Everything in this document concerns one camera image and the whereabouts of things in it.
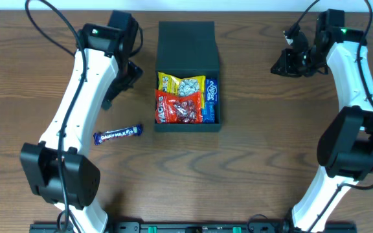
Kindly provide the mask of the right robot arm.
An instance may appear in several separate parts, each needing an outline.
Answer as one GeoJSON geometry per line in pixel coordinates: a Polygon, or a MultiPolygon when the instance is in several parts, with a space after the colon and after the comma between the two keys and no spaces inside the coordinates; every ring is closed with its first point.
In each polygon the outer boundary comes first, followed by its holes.
{"type": "Polygon", "coordinates": [[[331,74],[339,112],[319,139],[319,168],[303,198],[289,211],[282,232],[326,232],[327,219],[351,189],[373,173],[373,79],[367,32],[345,26],[345,13],[329,9],[317,17],[309,44],[298,23],[284,32],[288,48],[271,67],[279,76],[331,74]]]}

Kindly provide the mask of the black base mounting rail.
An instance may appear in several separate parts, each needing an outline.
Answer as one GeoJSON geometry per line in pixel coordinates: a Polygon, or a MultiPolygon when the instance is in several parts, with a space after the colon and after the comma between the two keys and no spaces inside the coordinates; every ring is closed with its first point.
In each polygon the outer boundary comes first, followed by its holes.
{"type": "MultiPolygon", "coordinates": [[[[58,232],[56,224],[36,223],[31,224],[30,233],[58,232]]],[[[302,232],[290,230],[279,222],[253,221],[248,224],[240,223],[138,223],[120,222],[109,224],[105,232],[109,233],[278,233],[278,232],[302,232]]],[[[323,232],[326,233],[356,233],[357,228],[353,223],[327,223],[323,232]]]]}

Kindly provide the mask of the red Hacks candy bag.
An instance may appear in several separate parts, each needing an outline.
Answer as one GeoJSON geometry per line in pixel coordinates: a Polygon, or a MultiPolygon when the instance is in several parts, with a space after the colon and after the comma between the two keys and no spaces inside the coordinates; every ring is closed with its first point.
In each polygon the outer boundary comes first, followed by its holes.
{"type": "Polygon", "coordinates": [[[158,124],[201,124],[201,94],[176,96],[161,90],[155,91],[155,120],[158,124]]]}

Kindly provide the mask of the dark green gift box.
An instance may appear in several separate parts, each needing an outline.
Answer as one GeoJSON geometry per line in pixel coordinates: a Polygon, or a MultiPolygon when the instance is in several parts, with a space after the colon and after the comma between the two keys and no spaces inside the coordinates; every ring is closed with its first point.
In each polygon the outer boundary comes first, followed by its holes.
{"type": "Polygon", "coordinates": [[[203,75],[217,80],[213,124],[154,124],[156,132],[219,132],[221,129],[220,57],[213,21],[161,21],[155,71],[189,78],[203,75]]]}

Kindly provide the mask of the yellow Hacks candy bag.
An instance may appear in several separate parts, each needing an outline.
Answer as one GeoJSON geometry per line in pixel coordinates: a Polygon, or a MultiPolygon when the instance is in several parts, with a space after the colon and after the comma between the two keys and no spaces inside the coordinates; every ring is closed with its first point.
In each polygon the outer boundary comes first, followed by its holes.
{"type": "Polygon", "coordinates": [[[200,94],[201,108],[205,107],[205,76],[193,76],[189,78],[178,78],[170,74],[158,72],[158,90],[186,97],[194,93],[200,94]]]}

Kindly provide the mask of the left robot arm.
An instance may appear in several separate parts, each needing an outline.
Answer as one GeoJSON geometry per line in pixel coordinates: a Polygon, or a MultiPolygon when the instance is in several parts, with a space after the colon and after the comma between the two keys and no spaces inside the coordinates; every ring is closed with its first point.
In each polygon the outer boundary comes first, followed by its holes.
{"type": "Polygon", "coordinates": [[[57,206],[77,232],[104,232],[107,213],[96,193],[100,170],[88,159],[101,109],[133,87],[143,71],[130,61],[136,54],[138,22],[113,11],[106,26],[87,23],[77,33],[70,82],[60,106],[37,144],[25,143],[20,161],[34,195],[57,206]]]}

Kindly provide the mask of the blue Eclipse mints box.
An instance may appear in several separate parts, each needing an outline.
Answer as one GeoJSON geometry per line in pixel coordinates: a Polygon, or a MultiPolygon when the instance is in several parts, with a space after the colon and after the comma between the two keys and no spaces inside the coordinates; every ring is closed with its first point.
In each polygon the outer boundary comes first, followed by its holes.
{"type": "Polygon", "coordinates": [[[205,80],[205,102],[211,104],[218,103],[218,81],[217,79],[207,78],[205,80]]]}

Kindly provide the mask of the purple Dairy Milk bar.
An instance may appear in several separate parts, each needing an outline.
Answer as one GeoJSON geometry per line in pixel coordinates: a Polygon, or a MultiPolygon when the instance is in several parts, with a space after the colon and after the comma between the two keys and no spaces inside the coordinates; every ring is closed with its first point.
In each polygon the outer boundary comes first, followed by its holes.
{"type": "Polygon", "coordinates": [[[100,145],[103,142],[111,139],[118,139],[123,137],[140,136],[143,132],[141,124],[130,126],[127,128],[116,129],[113,131],[96,132],[93,135],[95,145],[100,145]]]}

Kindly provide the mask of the blue Oreo cookie pack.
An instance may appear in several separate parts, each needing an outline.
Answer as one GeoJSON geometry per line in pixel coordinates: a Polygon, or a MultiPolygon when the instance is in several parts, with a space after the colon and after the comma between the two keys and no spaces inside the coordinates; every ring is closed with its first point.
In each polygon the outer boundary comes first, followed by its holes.
{"type": "Polygon", "coordinates": [[[205,124],[214,124],[216,121],[216,110],[215,110],[216,102],[215,101],[208,101],[205,102],[205,107],[201,110],[201,114],[203,117],[203,123],[205,124]]]}

